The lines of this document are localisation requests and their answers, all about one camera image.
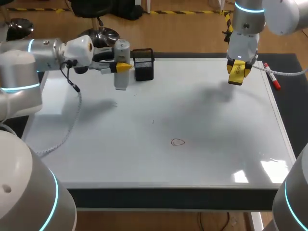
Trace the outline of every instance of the white cylindrical robot base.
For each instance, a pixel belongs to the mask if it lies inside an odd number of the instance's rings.
[[[74,200],[55,175],[18,137],[0,131],[0,147],[0,230],[74,231]]]
[[[308,230],[308,145],[279,188],[274,204],[274,221],[279,231]]]

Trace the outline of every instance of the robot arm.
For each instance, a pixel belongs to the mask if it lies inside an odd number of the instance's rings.
[[[265,22],[277,35],[308,26],[308,0],[237,0],[227,51],[229,83],[241,85],[257,60],[259,33]]]
[[[62,43],[59,39],[32,39],[0,44],[0,122],[25,116],[42,108],[37,72],[59,70],[71,61],[77,72],[95,69],[102,74],[115,74],[115,88],[128,86],[130,44],[118,40],[115,47],[96,49],[89,36]]]

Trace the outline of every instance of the yellow black warning tape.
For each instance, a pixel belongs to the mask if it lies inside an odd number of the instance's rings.
[[[233,32],[233,27],[231,25],[230,12],[224,12],[226,23],[228,26],[228,31]]]
[[[204,13],[232,13],[233,11],[151,11],[150,14],[204,14]]]
[[[67,8],[8,8],[9,11],[18,11],[18,12],[25,12],[25,11],[54,11],[56,13],[70,11],[70,9]]]
[[[56,13],[70,11],[68,8],[8,8],[9,11],[25,12],[25,11],[54,11]],[[151,11],[150,14],[205,14],[205,13],[231,13],[233,11]]]

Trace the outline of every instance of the cable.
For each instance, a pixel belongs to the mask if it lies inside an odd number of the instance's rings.
[[[202,214],[201,212],[197,213],[197,215],[198,215],[198,224],[199,224],[200,230],[204,231],[203,224],[202,224],[202,219],[201,219],[201,214]]]
[[[17,136],[16,132],[11,129],[9,126],[7,126],[6,124],[0,124],[0,128],[4,128],[5,130],[7,130],[9,133]]]
[[[63,64],[66,64],[66,67],[67,67],[67,74],[65,74],[62,70],[62,66]],[[60,148],[66,141],[67,139],[69,138],[69,136],[71,135],[78,119],[79,119],[79,114],[80,114],[80,111],[81,111],[81,106],[82,106],[82,95],[81,95],[81,92],[80,92],[80,88],[74,84],[70,79],[69,79],[69,70],[71,67],[75,66],[76,64],[74,64],[73,62],[71,61],[67,61],[67,62],[64,62],[60,65],[60,71],[61,73],[63,74],[63,76],[67,79],[67,82],[74,88],[74,90],[78,93],[78,100],[79,100],[79,104],[78,104],[78,108],[77,108],[77,111],[76,111],[76,115],[74,117],[74,120],[73,120],[73,123],[69,126],[68,128],[68,132],[66,134],[66,136],[63,138],[63,140],[57,144],[56,146],[53,146],[49,149],[46,149],[46,150],[43,150],[43,151],[40,151],[40,152],[35,152],[40,158],[43,158],[45,156],[47,156],[49,153],[57,150],[58,148]]]
[[[224,231],[225,228],[228,226],[229,222],[230,222],[230,213],[227,212],[227,221],[226,221],[226,224],[225,224],[224,227],[222,227],[222,229],[221,229],[220,231]]]
[[[308,38],[308,35],[305,33],[305,31],[304,30],[302,30],[302,32],[304,33],[304,35]]]
[[[252,65],[254,68],[258,69],[258,70],[261,70],[261,71],[265,71],[267,73],[273,73],[273,74],[276,74],[276,75],[280,75],[280,76],[300,76],[304,73],[306,73],[308,71],[308,68],[306,70],[303,70],[301,72],[295,72],[295,73],[285,73],[285,72],[279,72],[279,71],[272,71],[272,70],[267,70],[263,67],[258,67],[256,65]]]
[[[82,105],[82,95],[81,95],[81,92],[78,92],[78,99],[79,99],[78,109],[77,109],[76,115],[74,117],[73,123],[68,128],[68,132],[67,132],[66,136],[56,146],[53,146],[53,147],[51,147],[49,149],[46,149],[46,150],[43,150],[43,151],[40,151],[40,152],[35,152],[40,158],[43,158],[43,157],[47,156],[49,153],[51,153],[51,152],[57,150],[58,148],[60,148],[67,141],[69,136],[71,135],[71,133],[72,133],[72,131],[73,131],[75,125],[76,125],[76,122],[79,119],[79,114],[80,114],[80,111],[81,111],[81,105]]]
[[[204,231],[204,227],[203,227],[202,219],[201,219],[201,214],[202,214],[201,212],[198,212],[198,213],[197,213],[197,216],[198,216],[198,223],[199,223],[200,230],[201,230],[201,231]],[[228,226],[229,222],[230,222],[230,213],[227,212],[227,221],[226,221],[226,224],[224,225],[224,227],[222,227],[222,229],[221,229],[220,231],[224,231],[225,228]]]

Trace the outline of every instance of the white table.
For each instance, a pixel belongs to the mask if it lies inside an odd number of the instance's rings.
[[[156,59],[155,77],[116,91],[111,75],[71,72],[82,90],[69,140],[43,160],[69,189],[277,189],[295,157],[264,73],[229,85],[225,59]],[[77,108],[60,72],[48,74],[43,109],[23,139],[57,144]],[[173,146],[173,139],[185,141]]]

